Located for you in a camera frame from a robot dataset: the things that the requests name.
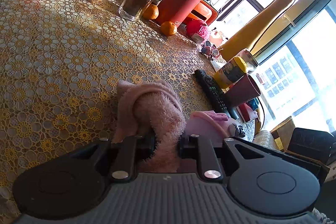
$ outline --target white label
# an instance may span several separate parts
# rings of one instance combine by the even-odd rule
[[[197,44],[201,44],[204,41],[204,38],[200,37],[197,33],[194,33],[190,38]]]

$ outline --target yellow can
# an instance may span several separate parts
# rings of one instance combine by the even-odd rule
[[[227,89],[248,72],[248,66],[240,56],[234,56],[213,78],[222,89]]]

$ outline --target pink sponge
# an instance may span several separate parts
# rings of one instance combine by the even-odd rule
[[[197,33],[204,40],[209,40],[210,30],[205,21],[200,19],[194,19],[187,23],[186,27],[187,36],[191,37],[194,33]]]

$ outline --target remote control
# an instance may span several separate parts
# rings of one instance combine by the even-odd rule
[[[202,90],[205,92],[206,97],[210,100],[214,111],[217,113],[226,113],[231,118],[237,120],[239,116],[234,108],[226,108],[224,92],[216,83],[214,78],[207,75],[202,69],[195,70],[194,74],[197,82],[201,85]]]

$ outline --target lace tablecloth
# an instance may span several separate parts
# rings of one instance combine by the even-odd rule
[[[208,60],[180,34],[120,18],[121,2],[0,0],[0,223],[18,215],[20,173],[113,134],[118,79],[166,80],[185,115],[210,109],[192,76],[212,73]]]

